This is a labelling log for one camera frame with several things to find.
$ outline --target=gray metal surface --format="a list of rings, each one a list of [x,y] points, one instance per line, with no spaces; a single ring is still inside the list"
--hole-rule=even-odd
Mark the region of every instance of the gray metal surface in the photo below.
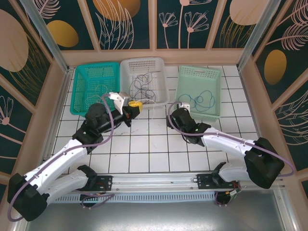
[[[109,203],[93,210],[52,204],[27,231],[283,231],[272,191],[241,192],[228,206],[211,201]]]

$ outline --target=white bracket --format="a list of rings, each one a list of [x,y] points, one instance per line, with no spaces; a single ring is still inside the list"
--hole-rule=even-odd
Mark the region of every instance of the white bracket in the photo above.
[[[179,108],[186,108],[189,113],[191,112],[191,106],[189,103],[179,103]]]
[[[123,115],[123,107],[128,106],[129,103],[129,95],[127,95],[125,92],[120,92],[120,93],[114,93],[110,92],[109,93],[109,98],[111,100],[114,100],[115,103],[115,108]]]

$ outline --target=dark green wallpaper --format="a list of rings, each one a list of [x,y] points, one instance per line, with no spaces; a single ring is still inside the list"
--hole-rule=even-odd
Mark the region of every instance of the dark green wallpaper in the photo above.
[[[60,50],[94,49],[77,0],[36,0],[34,4]]]
[[[0,18],[0,74],[36,105],[50,63],[8,1],[0,2]]]
[[[227,0],[213,48],[244,48],[264,4],[266,2],[257,0]]]
[[[256,61],[272,103],[308,68],[308,5],[304,3],[292,2]]]
[[[102,50],[149,49],[148,0],[87,0]]]
[[[279,14],[281,8],[283,7],[283,5],[285,4],[286,0],[281,0],[279,7],[276,11],[276,13],[274,14],[274,16],[272,17],[271,21],[269,22],[268,27],[266,28],[266,30],[264,31],[263,35],[261,36],[258,44],[256,45],[255,49],[252,51],[252,55],[254,56],[255,53],[257,52],[257,50],[259,49],[261,43],[263,42],[263,38],[267,35],[267,33],[269,32],[271,26],[273,25],[275,19],[277,18],[277,15]]]
[[[3,198],[3,195],[5,193],[5,189],[6,189],[6,185],[0,184],[0,204],[1,204],[1,201],[2,201],[2,198]]]
[[[180,1],[157,1],[158,49],[179,48],[179,37],[180,48],[205,48],[217,1],[198,2],[182,6]]]
[[[308,168],[308,81],[275,113],[296,169]]]
[[[0,171],[11,174],[32,114],[0,86]]]

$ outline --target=floral wallpaper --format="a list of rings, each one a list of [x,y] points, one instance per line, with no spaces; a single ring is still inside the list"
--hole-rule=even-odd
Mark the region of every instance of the floral wallpaper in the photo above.
[[[0,86],[0,172],[11,174],[32,114]]]
[[[205,48],[216,0],[157,0],[157,49]]]

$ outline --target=yellow circle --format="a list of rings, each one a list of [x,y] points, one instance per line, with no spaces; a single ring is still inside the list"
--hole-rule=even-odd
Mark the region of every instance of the yellow circle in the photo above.
[[[273,50],[266,58],[264,65],[265,80],[271,84],[277,84],[283,77],[287,67],[287,58],[280,50]]]
[[[47,24],[56,43],[63,47],[74,47],[78,43],[78,34],[68,23],[54,20]]]
[[[134,17],[140,9],[140,0],[93,0],[93,3],[102,16],[112,21],[126,20],[126,16],[121,17],[121,15],[125,13],[124,9],[127,9],[131,18]]]
[[[9,13],[0,10],[0,66],[17,72],[24,68],[29,53],[27,34]]]
[[[249,26],[259,21],[269,0],[232,0],[230,17],[238,25]]]

